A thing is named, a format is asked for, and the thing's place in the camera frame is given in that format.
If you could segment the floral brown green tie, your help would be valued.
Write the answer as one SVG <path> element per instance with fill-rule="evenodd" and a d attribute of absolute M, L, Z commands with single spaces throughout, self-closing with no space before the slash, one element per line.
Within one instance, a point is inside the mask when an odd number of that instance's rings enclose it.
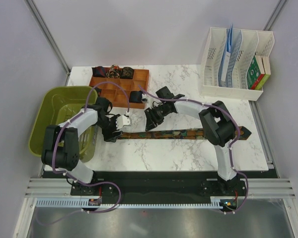
<path fill-rule="evenodd" d="M 179 129 L 179 130 L 161 130 L 144 132 L 122 132 L 118 137 L 123 139 L 189 139 L 189 140 L 207 140 L 203 128 Z"/>

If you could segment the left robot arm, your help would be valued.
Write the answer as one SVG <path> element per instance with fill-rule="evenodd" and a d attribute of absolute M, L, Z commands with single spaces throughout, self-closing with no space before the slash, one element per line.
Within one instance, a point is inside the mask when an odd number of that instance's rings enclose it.
<path fill-rule="evenodd" d="M 83 107 L 69 120 L 46 127 L 41 161 L 54 172 L 68 175 L 82 183 L 82 190 L 94 195 L 99 190 L 98 181 L 93 179 L 94 172 L 80 160 L 79 137 L 91 126 L 102 129 L 104 140 L 115 142 L 122 134 L 123 122 L 130 122 L 125 115 L 109 116 L 111 103 L 106 98 L 96 100 L 95 104 Z"/>

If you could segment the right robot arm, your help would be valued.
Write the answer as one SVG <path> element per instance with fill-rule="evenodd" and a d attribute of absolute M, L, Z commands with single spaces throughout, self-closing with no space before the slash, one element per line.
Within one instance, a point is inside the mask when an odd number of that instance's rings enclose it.
<path fill-rule="evenodd" d="M 145 109 L 146 131 L 150 131 L 162 124 L 164 118 L 171 114 L 185 114 L 200 120 L 204 136 L 214 146 L 217 163 L 218 191 L 223 195 L 229 195 L 235 190 L 235 183 L 232 180 L 237 175 L 233 165 L 232 145 L 240 137 L 240 129 L 237 123 L 228 112 L 222 101 L 213 104 L 205 104 L 188 99 L 183 94 L 174 95 L 165 86 L 156 95 L 143 90 L 148 96 L 160 100 L 157 106 Z"/>

